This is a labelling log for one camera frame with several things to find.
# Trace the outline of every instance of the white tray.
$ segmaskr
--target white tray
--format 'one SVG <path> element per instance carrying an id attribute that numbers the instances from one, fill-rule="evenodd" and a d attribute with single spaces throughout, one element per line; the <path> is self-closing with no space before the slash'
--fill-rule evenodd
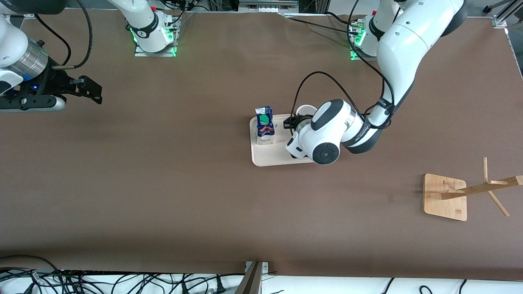
<path id="1" fill-rule="evenodd" d="M 291 139 L 291 133 L 288 129 L 283 128 L 283 121 L 290 115 L 274 115 L 272 123 L 274 124 L 273 144 L 258 145 L 258 129 L 256 117 L 251 119 L 251 156 L 253 163 L 257 166 L 272 166 L 296 163 L 312 162 L 308 157 L 294 159 L 285 149 L 285 146 Z"/>

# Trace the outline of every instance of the metal pole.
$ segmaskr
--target metal pole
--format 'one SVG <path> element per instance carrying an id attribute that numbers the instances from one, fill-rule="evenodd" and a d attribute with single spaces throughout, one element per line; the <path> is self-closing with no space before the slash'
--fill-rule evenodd
<path id="1" fill-rule="evenodd" d="M 259 294 L 262 285 L 262 262 L 253 262 L 234 294 Z"/>
<path id="2" fill-rule="evenodd" d="M 494 16 L 494 21 L 496 24 L 500 25 L 505 22 L 509 16 L 516 13 L 521 8 L 523 8 L 523 0 L 514 0 L 507 4 L 498 15 Z"/>

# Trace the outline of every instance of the wooden base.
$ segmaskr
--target wooden base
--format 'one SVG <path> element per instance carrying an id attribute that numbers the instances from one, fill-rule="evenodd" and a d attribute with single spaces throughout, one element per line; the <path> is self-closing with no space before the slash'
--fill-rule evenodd
<path id="1" fill-rule="evenodd" d="M 435 216 L 466 221 L 466 196 L 447 200 L 439 200 L 431 197 L 434 196 L 434 194 L 463 189 L 466 186 L 465 181 L 461 179 L 425 174 L 423 177 L 423 211 Z"/>

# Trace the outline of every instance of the silver metal cylinder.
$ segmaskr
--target silver metal cylinder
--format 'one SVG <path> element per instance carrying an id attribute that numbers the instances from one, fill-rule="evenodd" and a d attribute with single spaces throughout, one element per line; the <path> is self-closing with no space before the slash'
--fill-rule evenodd
<path id="1" fill-rule="evenodd" d="M 354 110 L 354 108 L 351 108 L 351 109 L 350 109 L 350 115 L 349 115 L 349 117 L 345 120 L 345 125 L 347 126 L 347 129 L 352 125 L 352 123 L 353 123 L 354 120 L 356 119 L 356 116 L 357 116 L 356 111 Z"/>
<path id="2" fill-rule="evenodd" d="M 5 69 L 19 74 L 25 81 L 28 81 L 46 69 L 48 60 L 49 56 L 44 49 L 29 39 L 26 53 L 24 53 L 17 62 Z"/>

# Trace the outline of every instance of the wooden peg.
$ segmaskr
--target wooden peg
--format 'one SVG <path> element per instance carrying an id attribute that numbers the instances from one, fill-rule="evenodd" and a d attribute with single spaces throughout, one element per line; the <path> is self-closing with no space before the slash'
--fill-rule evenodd
<path id="1" fill-rule="evenodd" d="M 501 212 L 506 216 L 506 217 L 509 217 L 510 215 L 508 214 L 508 211 L 505 209 L 505 207 L 503 207 L 503 205 L 501 204 L 501 202 L 499 200 L 497 200 L 497 197 L 494 195 L 494 193 L 492 191 L 487 191 L 488 194 L 490 195 L 490 197 L 492 198 L 492 200 L 494 200 L 494 202 L 496 203 L 497 207 L 501 210 Z"/>
<path id="2" fill-rule="evenodd" d="M 487 183 L 491 185 L 508 185 L 508 182 L 504 180 L 488 180 Z"/>
<path id="3" fill-rule="evenodd" d="M 487 168 L 487 158 L 483 158 L 483 182 L 488 182 L 488 168 Z"/>

